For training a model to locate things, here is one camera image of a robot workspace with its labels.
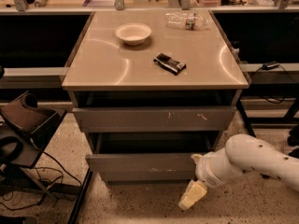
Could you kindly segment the white wrapped gripper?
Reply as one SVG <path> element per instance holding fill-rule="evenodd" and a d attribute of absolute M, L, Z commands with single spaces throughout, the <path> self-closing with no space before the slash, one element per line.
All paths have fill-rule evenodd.
<path fill-rule="evenodd" d="M 192 154 L 191 158 L 195 163 L 195 175 L 199 181 L 191 180 L 189 182 L 178 203 L 182 210 L 190 209 L 202 199 L 207 194 L 207 187 L 216 188 L 224 184 L 221 179 L 221 170 L 226 163 L 223 153 Z"/>

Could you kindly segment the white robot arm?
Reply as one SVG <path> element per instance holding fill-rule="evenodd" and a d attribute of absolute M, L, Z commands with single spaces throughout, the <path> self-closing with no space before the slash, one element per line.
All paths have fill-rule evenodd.
<path fill-rule="evenodd" d="M 192 154 L 195 176 L 182 195 L 178 206 L 188 210 L 226 181 L 256 172 L 269 175 L 299 190 L 299 159 L 277 151 L 264 140 L 247 134 L 231 136 L 224 148 L 205 155 Z"/>

